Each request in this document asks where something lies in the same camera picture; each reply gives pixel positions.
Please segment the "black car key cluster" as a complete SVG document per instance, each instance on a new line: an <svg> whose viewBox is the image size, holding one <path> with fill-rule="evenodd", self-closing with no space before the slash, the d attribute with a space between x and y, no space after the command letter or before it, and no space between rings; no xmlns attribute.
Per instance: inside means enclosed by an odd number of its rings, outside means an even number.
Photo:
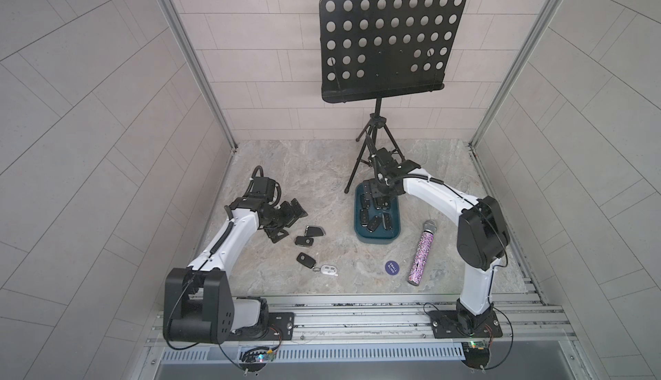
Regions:
<svg viewBox="0 0 661 380"><path fill-rule="evenodd" d="M325 230L322 227L309 225L305 229L305 237L320 237L325 235Z"/></svg>
<svg viewBox="0 0 661 380"><path fill-rule="evenodd" d="M368 209L361 209L359 212L359 220L362 227L368 226L370 220Z"/></svg>
<svg viewBox="0 0 661 380"><path fill-rule="evenodd" d="M378 228L380 228L380 225L382 225L382 216L380 215L374 216L369 220L367 225L367 230L368 232L373 233L376 230L378 230Z"/></svg>

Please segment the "black chrome key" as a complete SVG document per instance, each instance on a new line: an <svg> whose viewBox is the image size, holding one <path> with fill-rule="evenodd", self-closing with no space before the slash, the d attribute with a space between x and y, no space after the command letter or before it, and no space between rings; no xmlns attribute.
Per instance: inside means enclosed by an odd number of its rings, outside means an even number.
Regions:
<svg viewBox="0 0 661 380"><path fill-rule="evenodd" d="M394 220L392 219L392 215L390 213L383 213L382 214L382 219L383 219L383 227L387 231L391 231L394 229Z"/></svg>

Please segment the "black car key front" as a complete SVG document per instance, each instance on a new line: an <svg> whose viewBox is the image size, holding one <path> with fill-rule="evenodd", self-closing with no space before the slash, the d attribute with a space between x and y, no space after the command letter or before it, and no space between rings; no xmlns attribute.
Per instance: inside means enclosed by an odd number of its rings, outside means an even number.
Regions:
<svg viewBox="0 0 661 380"><path fill-rule="evenodd" d="M317 261L313 259L313 257L304 253L299 253L298 256L296 257L296 261L308 269L314 269L317 263Z"/></svg>

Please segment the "white remote key fob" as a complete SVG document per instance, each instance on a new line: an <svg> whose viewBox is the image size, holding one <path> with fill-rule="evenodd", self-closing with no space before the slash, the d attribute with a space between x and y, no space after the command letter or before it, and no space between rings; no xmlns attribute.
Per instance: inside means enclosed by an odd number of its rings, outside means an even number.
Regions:
<svg viewBox="0 0 661 380"><path fill-rule="evenodd" d="M313 271L315 273L321 273L323 275L332 276L332 277L337 277L338 275L337 268L335 266L330 266L330 265L316 266L313 268Z"/></svg>

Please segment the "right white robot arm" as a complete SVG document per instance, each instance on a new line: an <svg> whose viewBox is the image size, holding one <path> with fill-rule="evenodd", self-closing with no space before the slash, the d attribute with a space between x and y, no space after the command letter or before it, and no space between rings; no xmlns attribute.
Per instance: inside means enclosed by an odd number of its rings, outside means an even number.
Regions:
<svg viewBox="0 0 661 380"><path fill-rule="evenodd" d="M499 267L509 264L510 243L504 215L496 199L461 192L433 177L414 161L397 162L378 149L368 158L375 178L371 184L390 196L409 194L444 214L457 226L456 249L465 262L461 295L456 303L456 325L465 336L494 320L492 284Z"/></svg>

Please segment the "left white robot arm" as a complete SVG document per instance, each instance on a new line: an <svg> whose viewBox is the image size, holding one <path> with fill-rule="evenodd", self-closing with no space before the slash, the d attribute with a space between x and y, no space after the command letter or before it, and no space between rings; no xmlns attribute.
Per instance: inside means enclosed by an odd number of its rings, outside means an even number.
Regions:
<svg viewBox="0 0 661 380"><path fill-rule="evenodd" d="M261 297L234 297L229 277L241 252L262 230L273 243L307 216L297 199L281 201L280 184L255 167L243 195L225 207L227 219L203 251L165 279L163 337L171 346L186 342L221 345L234 335L250 340L270 332L269 306Z"/></svg>

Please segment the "teal plastic storage box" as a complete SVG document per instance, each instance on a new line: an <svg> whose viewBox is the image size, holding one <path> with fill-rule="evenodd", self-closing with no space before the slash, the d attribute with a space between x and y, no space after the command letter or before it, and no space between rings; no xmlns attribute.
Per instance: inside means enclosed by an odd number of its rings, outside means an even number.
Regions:
<svg viewBox="0 0 661 380"><path fill-rule="evenodd" d="M362 227L360 224L359 220L359 212L361 211L361 202L360 202L360 196L362 194L368 194L371 197L371 206L368 208L369 211L369 216L370 219L373 218L374 216L380 215L385 213L390 213L392 215L392 219L394 220L394 229L391 231L387 231L383 227L383 219L382 219L382 225L380 225L380 228L376 230L373 233L368 232L367 227ZM374 204L374 197L370 193L370 188L369 188L369 183L368 180L365 180L362 182L360 185L356 187L355 190L355 213L354 213L354 229L356 232L356 235L358 239L361 242L367 243L367 244L379 244L379 245L387 245L393 242L395 239L399 237L399 234L401 232L401 221L400 221L400 211L399 211L399 201L398 197L390 198L391 199L391 209L387 211L382 211L382 210L377 210L375 208Z"/></svg>

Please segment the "purple glitter tube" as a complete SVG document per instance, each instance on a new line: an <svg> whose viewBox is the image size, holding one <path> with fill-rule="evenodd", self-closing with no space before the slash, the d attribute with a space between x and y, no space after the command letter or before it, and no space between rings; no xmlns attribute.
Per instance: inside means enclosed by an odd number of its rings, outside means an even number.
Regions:
<svg viewBox="0 0 661 380"><path fill-rule="evenodd" d="M435 233L437 232L437 224L433 220L427 220L423 223L423 232L418 241L416 254L414 255L413 263L409 271L407 282L410 285L419 286L423 272L426 267L427 259L430 254L430 249L434 242Z"/></svg>

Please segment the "round purple lid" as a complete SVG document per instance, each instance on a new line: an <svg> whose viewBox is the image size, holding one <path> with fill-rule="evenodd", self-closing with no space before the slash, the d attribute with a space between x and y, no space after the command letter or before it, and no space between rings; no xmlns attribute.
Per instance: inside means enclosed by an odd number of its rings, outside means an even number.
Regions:
<svg viewBox="0 0 661 380"><path fill-rule="evenodd" d="M387 261L384 268L386 273L391 276L398 275L400 272L399 264L396 261Z"/></svg>

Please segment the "left circuit board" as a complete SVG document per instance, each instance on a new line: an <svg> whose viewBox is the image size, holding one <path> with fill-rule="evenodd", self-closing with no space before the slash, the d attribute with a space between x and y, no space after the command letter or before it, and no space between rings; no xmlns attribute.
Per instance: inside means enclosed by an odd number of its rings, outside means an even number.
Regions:
<svg viewBox="0 0 661 380"><path fill-rule="evenodd" d="M242 352L239 357L239 367L246 373L257 373L275 360L279 347L254 347Z"/></svg>

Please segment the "circuit board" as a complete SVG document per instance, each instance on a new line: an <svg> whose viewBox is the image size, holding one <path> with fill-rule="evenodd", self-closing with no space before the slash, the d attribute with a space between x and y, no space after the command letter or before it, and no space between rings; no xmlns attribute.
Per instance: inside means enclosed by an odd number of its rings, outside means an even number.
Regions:
<svg viewBox="0 0 661 380"><path fill-rule="evenodd" d="M491 361L491 346L489 340L471 340L461 343L464 359L462 363L472 369L485 371Z"/></svg>
<svg viewBox="0 0 661 380"><path fill-rule="evenodd" d="M242 352L239 357L239 367L246 373L257 373L275 360L279 347L254 347Z"/></svg>

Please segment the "black perforated music stand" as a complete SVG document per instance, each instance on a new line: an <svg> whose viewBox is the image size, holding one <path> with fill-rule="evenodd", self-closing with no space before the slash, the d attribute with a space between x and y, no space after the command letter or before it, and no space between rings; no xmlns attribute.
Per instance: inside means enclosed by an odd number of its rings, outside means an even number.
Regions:
<svg viewBox="0 0 661 380"><path fill-rule="evenodd" d="M466 1L319 0L323 101L442 90Z"/></svg>

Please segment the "right circuit board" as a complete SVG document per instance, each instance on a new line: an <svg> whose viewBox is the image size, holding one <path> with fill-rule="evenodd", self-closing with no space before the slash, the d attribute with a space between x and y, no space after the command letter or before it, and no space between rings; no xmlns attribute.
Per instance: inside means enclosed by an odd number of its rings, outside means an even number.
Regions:
<svg viewBox="0 0 661 380"><path fill-rule="evenodd" d="M485 371L491 361L491 346L489 340L471 340L461 343L464 359L462 363L472 369Z"/></svg>

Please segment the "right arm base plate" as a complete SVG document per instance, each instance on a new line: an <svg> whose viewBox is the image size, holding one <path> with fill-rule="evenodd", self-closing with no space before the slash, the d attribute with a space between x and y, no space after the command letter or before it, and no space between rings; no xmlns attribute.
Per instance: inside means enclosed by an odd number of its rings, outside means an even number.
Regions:
<svg viewBox="0 0 661 380"><path fill-rule="evenodd" d="M503 330L494 308L474 316L465 309L428 310L431 329L435 339L490 339L501 338Z"/></svg>

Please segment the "aluminium mounting rail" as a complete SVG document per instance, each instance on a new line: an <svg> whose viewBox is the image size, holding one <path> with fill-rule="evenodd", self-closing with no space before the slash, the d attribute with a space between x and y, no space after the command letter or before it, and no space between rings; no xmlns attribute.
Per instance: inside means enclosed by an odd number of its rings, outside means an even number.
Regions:
<svg viewBox="0 0 661 380"><path fill-rule="evenodd" d="M375 343L432 341L427 314L453 310L451 294L379 294L268 296L270 311L294 314L294 344ZM497 293L494 305L505 341L574 340L575 330L561 306L547 305L535 291Z"/></svg>

